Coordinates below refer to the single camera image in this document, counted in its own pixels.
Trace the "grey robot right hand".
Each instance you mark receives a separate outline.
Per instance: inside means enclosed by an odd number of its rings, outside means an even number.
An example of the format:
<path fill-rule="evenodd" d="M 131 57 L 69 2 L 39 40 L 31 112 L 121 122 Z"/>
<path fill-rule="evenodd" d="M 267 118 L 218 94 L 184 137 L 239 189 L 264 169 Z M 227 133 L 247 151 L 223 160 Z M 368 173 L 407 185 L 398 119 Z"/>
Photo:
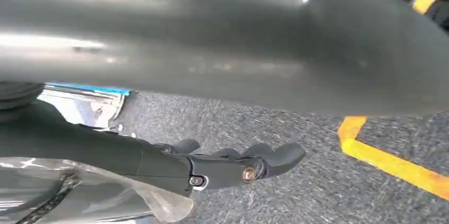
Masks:
<path fill-rule="evenodd" d="M 46 83 L 426 114 L 448 109 L 448 34 L 405 0 L 1 0 L 2 157 L 185 183 L 177 160 L 64 122 Z"/>

